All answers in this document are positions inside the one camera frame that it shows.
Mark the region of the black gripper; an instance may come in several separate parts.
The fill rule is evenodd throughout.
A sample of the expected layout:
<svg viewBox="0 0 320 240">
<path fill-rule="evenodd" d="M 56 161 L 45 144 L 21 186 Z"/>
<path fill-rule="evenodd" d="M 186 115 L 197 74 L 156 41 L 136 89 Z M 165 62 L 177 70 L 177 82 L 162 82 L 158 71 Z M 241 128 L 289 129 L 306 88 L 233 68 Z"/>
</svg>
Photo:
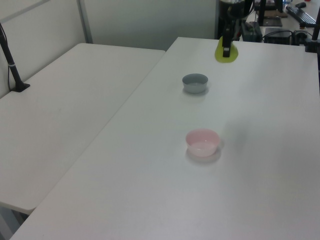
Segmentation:
<svg viewBox="0 0 320 240">
<path fill-rule="evenodd" d="M 233 37 L 235 41 L 239 41 L 241 37 L 241 18 L 245 16 L 244 0 L 220 0 L 219 1 L 219 17 L 225 21 L 222 35 L 222 56 L 230 57 L 231 45 Z"/>
</svg>

